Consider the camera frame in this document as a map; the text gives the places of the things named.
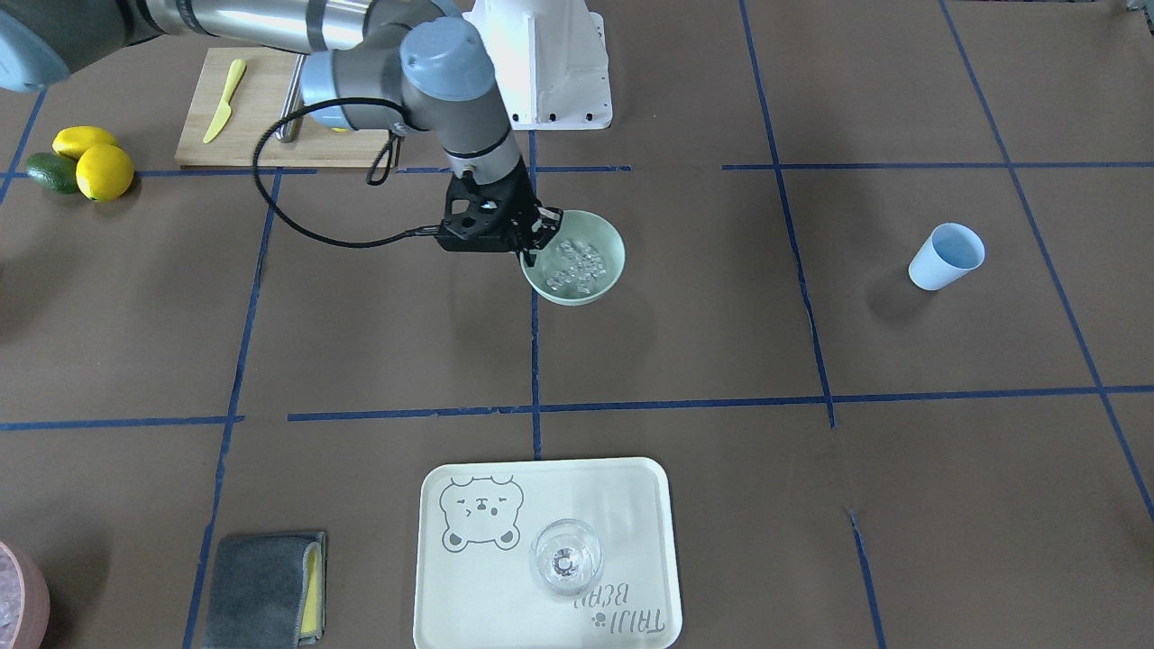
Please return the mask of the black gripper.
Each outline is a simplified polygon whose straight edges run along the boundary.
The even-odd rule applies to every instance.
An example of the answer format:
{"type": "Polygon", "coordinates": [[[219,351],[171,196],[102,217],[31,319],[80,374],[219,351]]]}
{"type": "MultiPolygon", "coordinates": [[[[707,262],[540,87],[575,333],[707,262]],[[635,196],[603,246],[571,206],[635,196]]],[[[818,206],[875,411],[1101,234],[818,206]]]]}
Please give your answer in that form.
{"type": "Polygon", "coordinates": [[[450,253],[516,253],[524,270],[559,234],[564,210],[540,206],[526,171],[478,184],[451,177],[437,245],[450,253]]]}

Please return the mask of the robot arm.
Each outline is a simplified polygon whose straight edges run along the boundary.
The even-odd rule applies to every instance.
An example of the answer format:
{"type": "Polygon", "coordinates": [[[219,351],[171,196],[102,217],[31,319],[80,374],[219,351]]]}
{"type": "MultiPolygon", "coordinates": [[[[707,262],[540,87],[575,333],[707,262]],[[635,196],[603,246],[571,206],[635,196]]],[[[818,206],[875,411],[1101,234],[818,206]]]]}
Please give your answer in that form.
{"type": "Polygon", "coordinates": [[[302,57],[302,106],[352,130],[385,130],[367,182],[400,139],[430,133],[451,167],[444,218],[409,231],[456,253],[515,253],[524,268],[563,212],[535,197],[481,33],[451,1],[5,1],[3,88],[37,92],[162,33],[207,33],[302,57]]]}

